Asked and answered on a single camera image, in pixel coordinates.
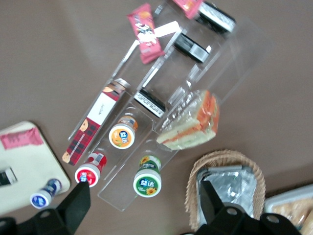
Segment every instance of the acrylic organizer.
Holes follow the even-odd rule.
[[[160,159],[162,170],[176,155],[177,151],[171,151],[156,139],[165,120],[171,120],[188,94],[207,89],[222,105],[272,48],[271,40],[249,19],[238,22],[231,33],[222,36],[187,19],[172,1],[157,8],[154,21],[156,27],[176,21],[180,30],[159,38],[165,55],[148,65],[142,64],[137,43],[130,47],[107,81],[108,84],[113,79],[123,78],[130,86],[83,155],[86,159],[96,150],[106,155],[107,164],[101,174],[103,181],[98,183],[103,184],[103,189],[98,196],[120,211],[137,197],[133,180],[140,159],[147,154],[154,155]],[[173,44],[180,33],[209,51],[204,63],[197,63],[176,50]],[[142,87],[164,103],[165,112],[161,117],[149,112],[135,99]],[[109,141],[109,132],[127,114],[132,114],[138,123],[136,138],[131,147],[117,149]]]

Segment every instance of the wrapped sandwich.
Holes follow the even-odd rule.
[[[216,136],[219,106],[209,91],[192,92],[164,122],[157,142],[172,150],[191,148]]]

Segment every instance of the wicker basket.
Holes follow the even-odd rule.
[[[186,212],[190,213],[189,224],[193,230],[197,230],[199,228],[197,220],[197,172],[202,168],[229,165],[247,165],[253,170],[257,181],[256,190],[253,196],[253,216],[255,219],[260,219],[265,200],[265,180],[262,171],[255,162],[253,162],[240,152],[232,150],[215,151],[210,154],[206,154],[202,158],[197,160],[189,176],[185,208]]]

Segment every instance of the silver packaging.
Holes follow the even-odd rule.
[[[206,224],[200,202],[201,181],[210,181],[224,205],[237,204],[237,207],[253,218],[253,195],[257,181],[248,166],[211,167],[197,174],[198,222]]]

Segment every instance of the red label cup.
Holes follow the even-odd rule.
[[[100,178],[102,168],[107,163],[107,158],[99,152],[93,152],[87,161],[75,172],[76,182],[88,182],[89,187],[95,186]]]

